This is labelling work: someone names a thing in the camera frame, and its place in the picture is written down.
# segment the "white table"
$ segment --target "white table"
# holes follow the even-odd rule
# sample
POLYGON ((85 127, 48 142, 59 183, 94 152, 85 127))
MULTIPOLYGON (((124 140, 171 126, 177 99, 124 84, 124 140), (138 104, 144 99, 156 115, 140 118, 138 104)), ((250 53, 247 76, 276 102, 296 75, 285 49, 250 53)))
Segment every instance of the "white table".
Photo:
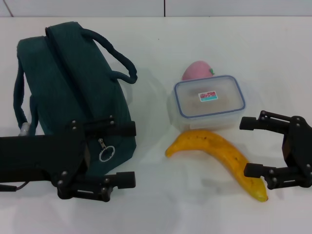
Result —
MULTIPOLYGON (((245 116, 267 110, 303 116, 312 124, 312 18, 4 18, 0 19, 0 136, 19 133, 13 87, 20 39, 44 35, 50 25, 78 21, 104 35, 138 70, 135 85, 122 84, 137 125, 137 149, 114 169, 136 172, 136 188, 114 190, 108 203, 61 200, 50 182, 32 182, 0 193, 4 234, 293 234, 311 229, 312 189, 268 191, 252 199, 214 158, 182 153, 167 159, 178 135, 170 125, 167 98, 185 69, 207 61, 216 75, 237 78, 247 102, 245 116)), ((102 51, 111 67, 126 73, 102 51)), ((29 89, 23 105, 29 114, 29 89)), ((282 135, 218 131, 246 157, 285 166, 282 135)))

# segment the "container lid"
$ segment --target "container lid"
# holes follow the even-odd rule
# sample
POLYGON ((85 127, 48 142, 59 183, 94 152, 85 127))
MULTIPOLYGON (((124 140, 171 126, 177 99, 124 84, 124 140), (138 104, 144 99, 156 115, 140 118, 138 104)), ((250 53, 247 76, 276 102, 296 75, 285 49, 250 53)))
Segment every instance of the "container lid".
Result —
POLYGON ((219 76, 181 81, 175 85, 180 114, 206 117, 245 109, 245 99, 234 77, 219 76))

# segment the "container label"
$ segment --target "container label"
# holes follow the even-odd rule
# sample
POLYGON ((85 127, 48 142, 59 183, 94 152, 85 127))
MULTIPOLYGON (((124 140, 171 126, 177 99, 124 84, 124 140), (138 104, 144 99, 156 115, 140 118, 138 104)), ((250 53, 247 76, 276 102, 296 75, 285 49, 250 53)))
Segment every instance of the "container label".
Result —
POLYGON ((218 96, 216 95, 215 91, 210 91, 210 92, 205 92, 205 93, 200 93, 198 94, 199 99, 201 102, 203 101, 212 101, 212 100, 217 100, 218 96))

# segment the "pink fruit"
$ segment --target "pink fruit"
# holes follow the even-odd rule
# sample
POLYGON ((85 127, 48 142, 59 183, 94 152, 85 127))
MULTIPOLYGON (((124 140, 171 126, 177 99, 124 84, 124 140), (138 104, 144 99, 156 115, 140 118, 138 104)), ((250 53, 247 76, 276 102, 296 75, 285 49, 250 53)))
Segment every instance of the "pink fruit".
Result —
POLYGON ((208 63, 196 61, 185 70, 182 80, 209 78, 213 76, 212 72, 208 63))

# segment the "metal key ring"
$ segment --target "metal key ring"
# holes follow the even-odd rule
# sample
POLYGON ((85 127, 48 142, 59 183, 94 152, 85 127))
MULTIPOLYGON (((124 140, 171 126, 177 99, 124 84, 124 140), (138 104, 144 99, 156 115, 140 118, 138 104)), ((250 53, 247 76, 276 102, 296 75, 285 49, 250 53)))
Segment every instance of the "metal key ring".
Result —
POLYGON ((107 146, 106 148, 104 148, 101 153, 99 153, 99 156, 98 156, 98 159, 101 161, 101 162, 107 162, 108 160, 110 160, 115 154, 115 147, 110 145, 110 146, 107 146), (112 148, 113 149, 113 152, 112 152, 112 155, 110 155, 110 157, 106 160, 103 160, 102 159, 102 154, 104 153, 105 150, 109 149, 109 148, 112 148))

